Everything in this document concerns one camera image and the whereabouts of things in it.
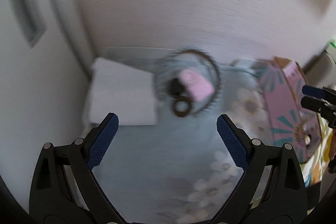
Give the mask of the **cardboard box with pink wrap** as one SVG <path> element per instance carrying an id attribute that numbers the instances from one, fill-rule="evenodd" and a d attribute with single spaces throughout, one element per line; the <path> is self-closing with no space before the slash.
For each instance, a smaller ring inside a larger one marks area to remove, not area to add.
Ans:
<path id="1" fill-rule="evenodd" d="M 274 57 L 252 67 L 261 86 L 274 146 L 290 143 L 300 163 L 307 162 L 321 143 L 315 112 L 301 106 L 306 77 L 296 61 Z"/>

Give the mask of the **green striped blanket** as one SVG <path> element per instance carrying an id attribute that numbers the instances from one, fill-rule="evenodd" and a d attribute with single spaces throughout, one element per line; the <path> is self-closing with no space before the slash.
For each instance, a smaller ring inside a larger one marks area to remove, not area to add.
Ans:
<path id="1" fill-rule="evenodd" d="M 300 168 L 305 186 L 312 186 L 322 181 L 329 162 L 335 159 L 335 130 L 329 128 L 327 121 L 318 116 L 322 140 L 314 155 Z"/>

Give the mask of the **small black cap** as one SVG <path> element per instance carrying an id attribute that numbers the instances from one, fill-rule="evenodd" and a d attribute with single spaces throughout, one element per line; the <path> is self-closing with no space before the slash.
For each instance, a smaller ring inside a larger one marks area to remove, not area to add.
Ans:
<path id="1" fill-rule="evenodd" d="M 167 91 L 172 97 L 179 97 L 185 92 L 185 86 L 180 83 L 179 79 L 174 78 L 170 80 Z"/>

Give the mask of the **green tissue pack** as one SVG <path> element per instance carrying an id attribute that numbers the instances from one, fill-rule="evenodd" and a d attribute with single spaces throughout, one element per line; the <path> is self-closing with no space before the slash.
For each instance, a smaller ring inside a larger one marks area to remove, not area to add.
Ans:
<path id="1" fill-rule="evenodd" d="M 332 52 L 335 52 L 336 50 L 336 43 L 335 43 L 335 40 L 334 39 L 331 39 L 328 41 L 326 47 L 325 47 L 325 51 L 326 52 L 329 52 L 329 53 L 332 53 Z"/>

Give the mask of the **floral blue mat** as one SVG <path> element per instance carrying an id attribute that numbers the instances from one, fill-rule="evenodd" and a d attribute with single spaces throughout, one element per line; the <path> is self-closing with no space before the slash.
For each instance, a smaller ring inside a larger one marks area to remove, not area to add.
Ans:
<path id="1" fill-rule="evenodd" d="M 218 71 L 191 55 L 129 60 L 124 65 L 153 73 L 157 124 L 122 126 L 93 169 L 100 186 L 128 222 L 194 223 L 210 219 L 242 175 L 216 130 L 221 114 L 251 137 L 269 141 L 268 116 L 254 71 L 222 65 Z M 219 84 L 218 97 L 179 102 L 174 113 L 171 79 L 186 68 Z"/>

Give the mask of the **white cloth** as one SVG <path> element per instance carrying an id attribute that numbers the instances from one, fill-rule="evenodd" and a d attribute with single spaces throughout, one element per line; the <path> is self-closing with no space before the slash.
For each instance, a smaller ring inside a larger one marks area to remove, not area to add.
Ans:
<path id="1" fill-rule="evenodd" d="M 97 58 L 84 105 L 84 125 L 99 124 L 109 113 L 118 116 L 122 126 L 157 124 L 157 100 L 153 73 Z"/>

